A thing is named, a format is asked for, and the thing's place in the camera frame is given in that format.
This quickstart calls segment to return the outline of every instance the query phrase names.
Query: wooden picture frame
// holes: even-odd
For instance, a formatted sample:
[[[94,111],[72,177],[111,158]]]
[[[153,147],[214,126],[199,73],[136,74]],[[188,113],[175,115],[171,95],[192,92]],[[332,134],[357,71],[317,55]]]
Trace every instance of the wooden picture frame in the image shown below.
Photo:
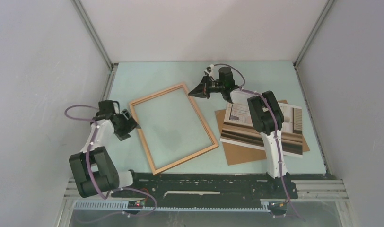
[[[189,90],[188,90],[188,87],[186,86],[185,83],[181,83],[181,84],[169,87],[167,89],[155,92],[155,93],[153,93],[151,95],[148,95],[148,96],[145,96],[145,97],[142,97],[142,98],[139,98],[137,100],[134,100],[134,101],[130,102],[129,103],[129,107],[130,107],[130,111],[132,113],[133,118],[139,123],[138,115],[136,114],[136,111],[135,111],[135,106],[136,105],[141,104],[143,102],[146,102],[148,100],[157,98],[159,96],[168,94],[168,93],[170,93],[172,91],[176,91],[178,89],[182,89],[185,92],[185,95],[188,97],[188,100],[190,101],[193,109],[195,110],[195,113],[197,114],[200,122],[202,123],[202,126],[205,129],[205,131],[206,131],[206,133],[207,133],[207,135],[208,135],[212,145],[210,145],[210,146],[208,146],[208,147],[206,147],[206,148],[204,148],[202,150],[199,150],[199,151],[197,151],[197,152],[195,152],[193,154],[190,154],[190,155],[188,155],[186,157],[183,157],[183,158],[181,158],[181,159],[179,159],[179,160],[177,160],[175,162],[172,162],[172,163],[170,163],[168,165],[165,165],[165,166],[160,167],[160,168],[156,168],[154,160],[153,160],[153,157],[152,157],[152,154],[151,154],[149,146],[148,146],[148,143],[147,143],[145,135],[143,133],[143,129],[137,129],[139,137],[140,137],[140,140],[142,142],[143,149],[145,150],[146,156],[148,158],[150,168],[151,168],[152,173],[154,175],[159,174],[159,173],[161,173],[163,171],[166,171],[168,169],[171,169],[171,168],[173,168],[173,167],[175,167],[177,165],[180,165],[180,164],[182,164],[182,163],[184,163],[186,161],[189,161],[189,160],[191,160],[191,159],[193,159],[193,158],[195,158],[197,156],[200,156],[200,155],[202,155],[202,154],[204,154],[204,153],[206,153],[208,151],[211,151],[211,150],[213,150],[215,148],[218,148],[218,142],[216,140],[216,137],[214,136],[214,134],[211,131],[209,125],[207,124],[205,118],[203,117],[203,115],[202,115],[200,109],[198,108],[195,100],[192,97],[188,96]]]

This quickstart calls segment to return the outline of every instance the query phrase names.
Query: brown cardboard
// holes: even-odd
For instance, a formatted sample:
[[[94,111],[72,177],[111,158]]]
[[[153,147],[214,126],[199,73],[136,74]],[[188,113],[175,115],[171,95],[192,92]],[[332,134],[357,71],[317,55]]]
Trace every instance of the brown cardboard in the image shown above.
[[[215,111],[218,129],[221,132],[223,129],[224,117],[226,110]],[[266,159],[266,153],[264,150],[258,150],[253,148],[247,148],[231,143],[223,143],[224,153],[226,155],[228,165],[235,165],[245,162],[253,162],[257,160]],[[309,146],[303,137],[302,151],[309,151]]]

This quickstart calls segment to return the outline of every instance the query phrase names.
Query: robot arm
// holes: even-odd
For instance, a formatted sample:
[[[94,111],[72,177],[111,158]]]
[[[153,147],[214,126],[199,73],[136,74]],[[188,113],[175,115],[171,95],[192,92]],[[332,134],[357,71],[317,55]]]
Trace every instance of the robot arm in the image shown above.
[[[272,178],[279,178],[279,161],[282,162],[282,175],[287,174],[287,168],[284,163],[284,156],[281,155],[279,159],[279,151],[277,148],[276,140],[279,141],[280,151],[281,146],[281,128],[284,122],[284,115],[277,103],[274,94],[271,91],[262,93],[262,96],[267,100],[273,111],[278,127],[275,128],[274,121],[268,110],[264,110],[265,104],[260,97],[255,93],[249,92],[235,85],[232,71],[230,67],[222,67],[218,70],[219,79],[213,78],[214,65],[206,68],[205,76],[202,78],[200,84],[193,89],[188,95],[199,98],[210,98],[210,94],[221,93],[223,99],[229,103],[245,105],[249,107],[253,127],[260,133],[263,139],[264,148],[267,157],[267,173]]]
[[[129,133],[140,126],[127,109],[120,112],[118,102],[111,100],[99,102],[99,111],[93,120],[97,124],[91,124],[87,143],[80,153],[70,157],[74,180],[83,198],[97,194],[86,165],[86,152],[89,146],[89,162],[92,166],[97,166],[98,170],[93,172],[93,177],[100,191],[106,192],[133,184],[132,171],[117,172],[105,145],[113,133],[122,141],[131,137]]]

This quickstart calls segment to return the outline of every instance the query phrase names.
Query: striped photograph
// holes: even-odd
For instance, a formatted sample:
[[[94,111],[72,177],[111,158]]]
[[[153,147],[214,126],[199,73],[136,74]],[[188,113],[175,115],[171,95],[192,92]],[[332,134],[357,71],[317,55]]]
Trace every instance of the striped photograph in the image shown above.
[[[284,114],[281,129],[284,155],[302,157],[302,108],[284,103],[279,106]],[[227,104],[220,141],[264,150],[262,137],[254,129],[249,108],[244,105]]]

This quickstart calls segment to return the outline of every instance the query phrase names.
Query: white wall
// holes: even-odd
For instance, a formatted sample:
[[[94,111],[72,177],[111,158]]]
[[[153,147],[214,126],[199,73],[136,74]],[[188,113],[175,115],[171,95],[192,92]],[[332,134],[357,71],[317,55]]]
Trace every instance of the white wall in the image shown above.
[[[384,0],[336,1],[300,72],[361,225],[384,227]]]
[[[0,226],[52,226],[107,67],[70,0],[0,1]],[[92,116],[89,110],[74,115]]]
[[[294,61],[327,0],[83,0],[113,62]]]

